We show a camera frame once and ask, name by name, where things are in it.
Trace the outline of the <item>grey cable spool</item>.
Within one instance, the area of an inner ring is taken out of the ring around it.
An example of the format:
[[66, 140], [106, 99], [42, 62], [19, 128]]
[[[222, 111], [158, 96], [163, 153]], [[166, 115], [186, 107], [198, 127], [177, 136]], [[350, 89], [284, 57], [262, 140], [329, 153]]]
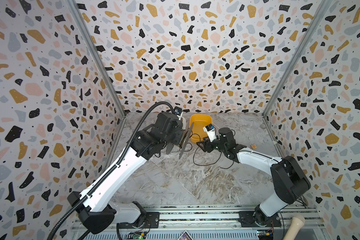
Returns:
[[182, 156], [186, 150], [187, 144], [189, 143], [189, 140], [191, 138], [193, 127], [194, 127], [194, 123], [192, 123], [188, 129], [182, 130], [181, 135], [180, 135], [180, 140], [177, 144], [168, 143], [168, 146], [166, 148], [167, 155], [169, 155], [171, 153], [174, 146], [178, 146], [179, 150], [180, 150], [179, 159], [182, 158]]

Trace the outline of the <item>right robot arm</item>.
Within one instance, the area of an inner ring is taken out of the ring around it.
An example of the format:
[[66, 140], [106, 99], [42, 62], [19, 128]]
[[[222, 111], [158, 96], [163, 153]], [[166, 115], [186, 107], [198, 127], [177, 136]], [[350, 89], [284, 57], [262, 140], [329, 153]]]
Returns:
[[274, 190], [255, 207], [250, 217], [251, 223], [266, 227], [279, 211], [299, 200], [311, 188], [310, 181], [295, 158], [273, 157], [240, 145], [229, 128], [221, 128], [216, 134], [216, 128], [209, 124], [203, 130], [208, 136], [197, 142], [203, 152], [219, 151], [234, 163], [254, 167], [272, 177]]

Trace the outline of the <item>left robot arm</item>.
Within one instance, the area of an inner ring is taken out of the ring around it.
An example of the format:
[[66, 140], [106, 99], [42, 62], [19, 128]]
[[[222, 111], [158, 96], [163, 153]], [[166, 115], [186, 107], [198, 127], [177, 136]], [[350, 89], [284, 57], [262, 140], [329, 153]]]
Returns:
[[155, 123], [142, 128], [148, 114], [138, 123], [123, 152], [89, 187], [69, 195], [86, 234], [99, 234], [111, 224], [128, 224], [132, 228], [146, 225], [146, 210], [136, 201], [130, 204], [112, 202], [112, 197], [124, 182], [152, 156], [168, 147], [178, 146], [185, 132], [185, 119], [179, 110], [162, 112]]

